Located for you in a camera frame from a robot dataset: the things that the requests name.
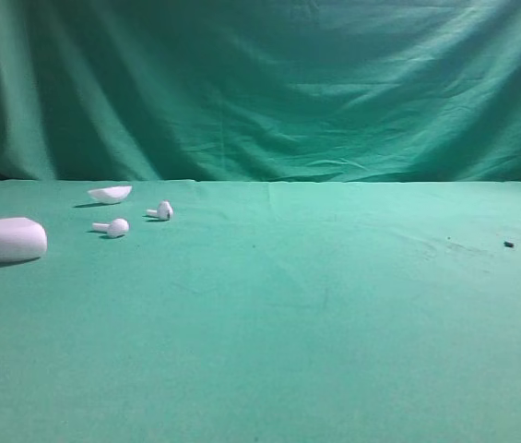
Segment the white bluetooth earbud front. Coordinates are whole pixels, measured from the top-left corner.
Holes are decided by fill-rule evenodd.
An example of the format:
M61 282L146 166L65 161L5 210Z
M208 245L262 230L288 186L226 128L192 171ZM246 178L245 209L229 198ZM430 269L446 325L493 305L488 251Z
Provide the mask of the white bluetooth earbud front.
M126 219L117 218L108 223L94 222L91 224L91 229L105 234L108 238L118 238L125 236L129 232L130 225Z

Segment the white bluetooth earbud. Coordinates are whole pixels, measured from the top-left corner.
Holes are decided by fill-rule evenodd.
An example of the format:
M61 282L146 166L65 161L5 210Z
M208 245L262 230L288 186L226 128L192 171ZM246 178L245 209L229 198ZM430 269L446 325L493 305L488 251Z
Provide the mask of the white bluetooth earbud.
M117 218L108 223L94 222L91 224L91 229L105 234L108 238L118 238L125 236L129 232L130 225L126 219Z
M147 209L146 216L159 221L168 221L173 216L173 208L168 200L162 200L155 209Z

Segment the white bluetooth earbud rear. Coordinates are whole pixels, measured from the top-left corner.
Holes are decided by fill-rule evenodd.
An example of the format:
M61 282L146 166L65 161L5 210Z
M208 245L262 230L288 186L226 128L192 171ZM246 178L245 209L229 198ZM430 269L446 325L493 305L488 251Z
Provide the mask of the white bluetooth earbud rear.
M162 200L155 209L147 209L146 216L159 221L168 221L173 216L173 208L168 200Z

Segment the white earbud charging case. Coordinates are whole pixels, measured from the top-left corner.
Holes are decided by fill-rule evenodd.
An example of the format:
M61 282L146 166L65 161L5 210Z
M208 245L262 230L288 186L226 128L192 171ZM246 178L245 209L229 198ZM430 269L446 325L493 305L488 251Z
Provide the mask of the white earbud charging case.
M47 234L38 222L26 217L0 219L0 263L37 259L47 250Z

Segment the green backdrop cloth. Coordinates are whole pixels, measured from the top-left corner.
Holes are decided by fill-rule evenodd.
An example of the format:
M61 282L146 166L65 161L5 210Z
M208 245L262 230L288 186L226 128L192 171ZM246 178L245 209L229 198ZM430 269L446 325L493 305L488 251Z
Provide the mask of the green backdrop cloth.
M0 1L0 179L521 181L521 1Z

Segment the white case lid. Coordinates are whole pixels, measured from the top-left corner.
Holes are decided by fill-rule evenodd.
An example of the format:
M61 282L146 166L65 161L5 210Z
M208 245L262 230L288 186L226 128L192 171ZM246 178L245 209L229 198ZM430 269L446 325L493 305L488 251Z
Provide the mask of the white case lid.
M124 201L132 189L132 186L108 186L90 189L87 193L95 202L105 205L114 205Z

